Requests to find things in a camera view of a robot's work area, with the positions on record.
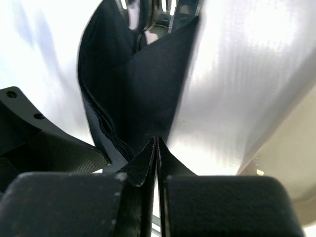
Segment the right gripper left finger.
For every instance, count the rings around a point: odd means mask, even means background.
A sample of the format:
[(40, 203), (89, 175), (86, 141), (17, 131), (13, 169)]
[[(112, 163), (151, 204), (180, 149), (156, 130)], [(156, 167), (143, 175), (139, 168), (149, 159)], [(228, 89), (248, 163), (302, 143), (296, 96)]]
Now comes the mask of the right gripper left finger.
[(148, 237), (156, 139), (115, 173), (28, 172), (0, 202), (3, 237)]

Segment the silver fork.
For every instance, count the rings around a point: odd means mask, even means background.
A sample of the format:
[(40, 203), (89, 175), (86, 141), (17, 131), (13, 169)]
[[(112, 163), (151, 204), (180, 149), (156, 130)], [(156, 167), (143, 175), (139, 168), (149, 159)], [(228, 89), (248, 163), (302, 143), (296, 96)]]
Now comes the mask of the silver fork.
[(136, 51), (172, 32), (177, 15), (189, 14), (188, 0), (141, 0)]

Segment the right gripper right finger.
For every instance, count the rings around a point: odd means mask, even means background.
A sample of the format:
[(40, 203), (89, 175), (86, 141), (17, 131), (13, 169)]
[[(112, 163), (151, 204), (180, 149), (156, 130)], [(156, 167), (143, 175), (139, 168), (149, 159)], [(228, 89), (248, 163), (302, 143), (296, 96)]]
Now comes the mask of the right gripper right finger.
[(301, 237), (283, 185), (267, 176), (197, 176), (157, 139), (164, 237)]

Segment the black paper napkin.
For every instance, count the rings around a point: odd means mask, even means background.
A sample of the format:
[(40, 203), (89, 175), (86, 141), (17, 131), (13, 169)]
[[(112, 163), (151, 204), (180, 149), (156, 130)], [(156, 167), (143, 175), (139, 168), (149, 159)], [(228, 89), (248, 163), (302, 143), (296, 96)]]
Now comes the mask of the black paper napkin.
[(201, 1), (177, 15), (172, 32), (136, 51), (116, 0), (102, 1), (83, 32), (78, 81), (96, 148), (111, 173), (133, 160), (152, 137), (166, 140), (184, 84)]

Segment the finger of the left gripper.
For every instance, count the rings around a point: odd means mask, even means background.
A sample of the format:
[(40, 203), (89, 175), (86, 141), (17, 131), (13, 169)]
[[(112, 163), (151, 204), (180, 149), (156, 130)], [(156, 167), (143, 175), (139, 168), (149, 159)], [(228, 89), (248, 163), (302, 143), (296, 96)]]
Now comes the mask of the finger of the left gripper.
[(54, 125), (19, 88), (1, 89), (1, 190), (24, 172), (92, 173), (109, 163), (94, 146)]

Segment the wooden handled spoon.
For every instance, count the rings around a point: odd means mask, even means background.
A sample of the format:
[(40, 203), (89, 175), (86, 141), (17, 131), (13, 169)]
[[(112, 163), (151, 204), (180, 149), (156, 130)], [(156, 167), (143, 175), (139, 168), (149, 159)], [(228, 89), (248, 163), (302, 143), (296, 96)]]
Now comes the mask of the wooden handled spoon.
[(147, 0), (117, 0), (116, 4), (129, 29), (142, 32), (148, 21), (149, 2)]

